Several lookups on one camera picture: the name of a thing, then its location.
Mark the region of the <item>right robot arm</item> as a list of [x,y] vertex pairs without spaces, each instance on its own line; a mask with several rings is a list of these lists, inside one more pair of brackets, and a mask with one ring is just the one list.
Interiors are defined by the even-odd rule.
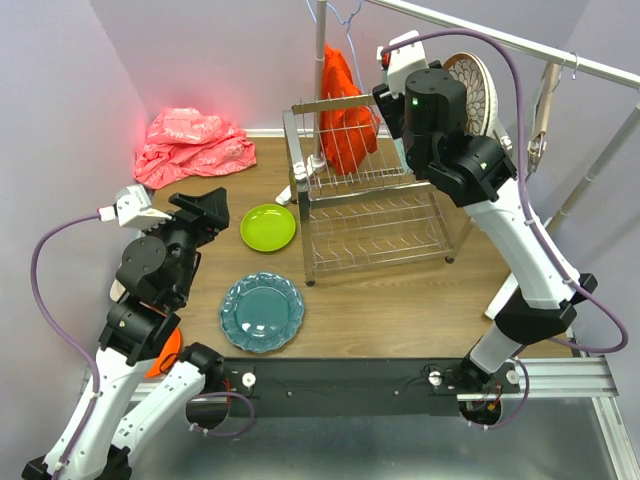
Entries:
[[571,266],[556,268],[561,256],[529,203],[521,201],[511,160],[496,140],[466,132],[462,82],[446,70],[427,68],[409,74],[401,93],[380,84],[372,94],[392,136],[402,138],[415,177],[471,217],[517,280],[516,292],[458,368],[467,389],[483,391],[521,347],[565,332],[597,280]]

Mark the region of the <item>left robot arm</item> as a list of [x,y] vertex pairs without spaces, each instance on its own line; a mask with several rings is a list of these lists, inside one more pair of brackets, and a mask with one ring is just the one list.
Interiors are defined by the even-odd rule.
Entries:
[[22,478],[128,479],[164,424],[190,398],[220,387],[221,356],[195,343],[158,387],[129,405],[180,322],[177,312],[188,301],[200,247],[230,223],[224,188],[200,196],[176,193],[169,201],[173,210],[157,210],[145,188],[133,185],[87,217],[117,221],[141,235],[123,251],[116,279],[124,292],[106,315],[99,348],[83,355],[91,378],[78,405],[52,449],[29,461]]

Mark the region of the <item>pale blue rectangular dish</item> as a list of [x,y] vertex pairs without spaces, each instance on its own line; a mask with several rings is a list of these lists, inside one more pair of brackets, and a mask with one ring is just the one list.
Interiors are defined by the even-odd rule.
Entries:
[[397,157],[400,161],[401,169],[404,175],[413,175],[413,170],[410,167],[407,157],[403,139],[401,137],[393,140],[394,147],[396,149]]

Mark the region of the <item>large floral brown-rim plate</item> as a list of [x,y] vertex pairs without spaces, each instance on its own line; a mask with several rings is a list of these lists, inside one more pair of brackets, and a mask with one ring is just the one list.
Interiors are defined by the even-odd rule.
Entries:
[[477,61],[483,68],[484,76],[485,76],[485,85],[488,90],[487,92],[488,124],[487,124],[486,133],[484,135],[474,135],[474,136],[491,136],[493,134],[495,122],[497,120],[497,115],[498,115],[499,103],[498,103],[498,97],[497,97],[497,90],[496,90],[493,78],[488,68],[484,64],[484,62],[477,55],[474,55],[474,54],[471,54],[471,55],[476,57]]

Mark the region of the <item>small floral brown-rim plate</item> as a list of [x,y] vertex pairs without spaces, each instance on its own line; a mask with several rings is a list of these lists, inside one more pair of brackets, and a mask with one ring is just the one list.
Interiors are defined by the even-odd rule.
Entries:
[[466,88],[466,131],[472,135],[484,135],[488,124],[488,90],[483,68],[475,56],[467,53],[450,57],[444,68]]

